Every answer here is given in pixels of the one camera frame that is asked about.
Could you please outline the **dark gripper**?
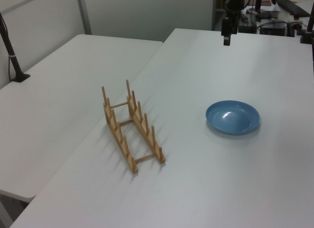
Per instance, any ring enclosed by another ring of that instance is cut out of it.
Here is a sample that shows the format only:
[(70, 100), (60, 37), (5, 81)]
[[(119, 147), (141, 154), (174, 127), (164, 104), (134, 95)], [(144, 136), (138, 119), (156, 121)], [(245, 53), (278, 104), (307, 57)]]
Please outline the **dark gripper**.
[(245, 0), (221, 0), (221, 6), (226, 11), (227, 18), (222, 19), (221, 35), (223, 45), (230, 46), (231, 34), (237, 34), (238, 15), (244, 8)]

